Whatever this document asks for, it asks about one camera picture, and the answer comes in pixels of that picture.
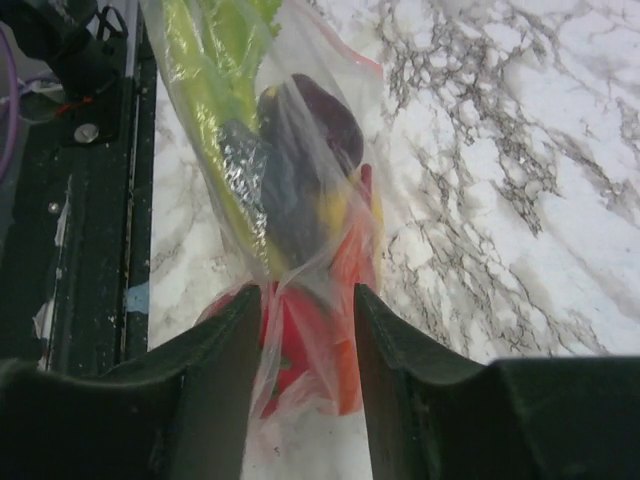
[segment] bell pepper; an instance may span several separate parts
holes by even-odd
[[[376,288],[373,263],[376,218],[372,212],[372,172],[370,165],[360,169],[360,182],[345,217],[347,235],[331,265],[336,306],[333,309],[334,358],[340,387],[339,414],[358,411],[362,406],[360,371],[355,344],[353,292],[357,283]]]

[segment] wire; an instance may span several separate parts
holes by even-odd
[[[18,113],[20,109],[20,91],[18,86],[18,70],[16,68],[16,61],[13,58],[13,52],[11,51],[11,45],[5,35],[2,28],[0,28],[0,44],[4,47],[7,62],[7,72],[9,74],[9,127],[7,129],[7,142],[4,145],[4,152],[2,159],[0,159],[0,183],[4,180],[13,153],[16,148],[16,141],[18,139]]]
[[[62,90],[62,85],[60,84],[60,82],[58,82],[58,79],[55,78],[55,76],[53,76],[51,72],[49,74],[39,74],[26,80],[18,78],[18,83],[20,84],[20,88],[18,90],[20,99],[22,99],[24,95],[27,95],[29,93],[39,93],[46,95],[48,93],[59,92]],[[9,113],[9,103],[10,97],[0,98],[0,104],[2,105],[0,107],[0,124],[4,122],[7,113]]]

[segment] plastic wrap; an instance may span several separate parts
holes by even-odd
[[[380,285],[380,179],[363,128],[380,102],[380,67],[303,0],[142,7],[214,211],[263,291],[250,425],[308,408],[358,411],[353,286]]]

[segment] black metal frame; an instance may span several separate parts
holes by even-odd
[[[149,278],[156,64],[138,18],[134,77],[126,37],[112,34],[103,44],[120,80],[29,132],[0,264],[0,358],[45,354],[55,371],[99,375],[147,349],[147,315],[125,300]],[[85,123],[100,134],[81,145],[73,133]],[[51,299],[43,345],[33,318]]]

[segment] eggplant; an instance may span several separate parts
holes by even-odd
[[[350,176],[362,162],[364,140],[353,113],[337,98],[303,74],[292,75],[293,83],[304,101],[322,140],[337,160],[342,173]],[[322,186],[322,150],[314,146],[310,135],[314,129],[300,111],[299,101],[287,84],[265,90],[258,101],[260,135],[291,162],[299,181]]]
[[[313,195],[299,188],[292,165],[271,144],[238,120],[220,128],[218,145],[228,182],[251,216],[266,215],[266,234],[287,260],[298,268],[326,242]]]

